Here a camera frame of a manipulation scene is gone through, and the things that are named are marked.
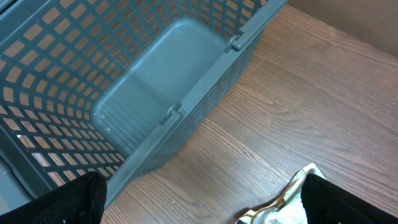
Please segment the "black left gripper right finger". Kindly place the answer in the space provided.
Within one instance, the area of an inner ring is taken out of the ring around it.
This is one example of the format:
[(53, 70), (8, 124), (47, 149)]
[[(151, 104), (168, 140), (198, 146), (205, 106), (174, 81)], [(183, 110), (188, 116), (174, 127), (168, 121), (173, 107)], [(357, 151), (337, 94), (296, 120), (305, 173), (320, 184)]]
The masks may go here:
[(316, 174), (306, 176), (301, 199), (308, 224), (397, 224), (397, 217)]

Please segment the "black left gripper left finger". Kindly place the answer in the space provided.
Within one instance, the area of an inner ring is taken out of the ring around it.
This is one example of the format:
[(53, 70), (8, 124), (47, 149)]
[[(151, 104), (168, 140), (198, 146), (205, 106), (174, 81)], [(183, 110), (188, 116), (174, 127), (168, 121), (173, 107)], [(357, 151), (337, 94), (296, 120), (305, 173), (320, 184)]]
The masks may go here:
[(91, 171), (1, 215), (1, 223), (100, 223), (106, 193), (106, 179)]

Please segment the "brown cookie bag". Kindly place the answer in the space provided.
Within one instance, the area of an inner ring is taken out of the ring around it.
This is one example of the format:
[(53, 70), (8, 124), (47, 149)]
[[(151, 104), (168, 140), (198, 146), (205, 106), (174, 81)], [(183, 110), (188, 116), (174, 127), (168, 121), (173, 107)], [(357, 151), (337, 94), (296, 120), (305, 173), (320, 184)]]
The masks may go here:
[(282, 193), (270, 204), (255, 210), (248, 210), (239, 217), (236, 224), (307, 224), (307, 215), (301, 199), (302, 186), (309, 174), (325, 178), (319, 168), (310, 163), (300, 169)]

